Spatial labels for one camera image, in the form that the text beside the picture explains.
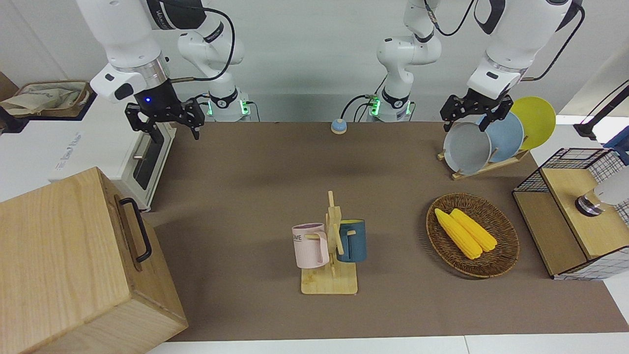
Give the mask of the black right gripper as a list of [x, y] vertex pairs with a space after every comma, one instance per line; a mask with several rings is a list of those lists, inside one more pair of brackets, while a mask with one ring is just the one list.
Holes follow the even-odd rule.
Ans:
[[200, 138], [200, 128], [205, 123], [205, 114], [199, 103], [193, 99], [180, 101], [171, 79], [161, 85], [142, 90], [134, 95], [136, 103], [128, 103], [124, 113], [134, 131], [148, 134], [156, 144], [163, 144], [164, 137], [157, 122], [178, 122], [189, 124], [196, 141]]

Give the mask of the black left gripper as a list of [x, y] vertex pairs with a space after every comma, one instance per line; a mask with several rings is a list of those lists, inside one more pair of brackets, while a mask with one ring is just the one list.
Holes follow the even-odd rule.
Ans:
[[485, 132], [497, 118], [505, 118], [512, 106], [512, 97], [505, 92], [492, 99], [469, 88], [462, 98], [452, 94], [446, 99], [440, 109], [440, 116], [444, 121], [443, 129], [449, 132], [454, 122], [467, 115], [483, 115], [479, 119], [479, 130]]

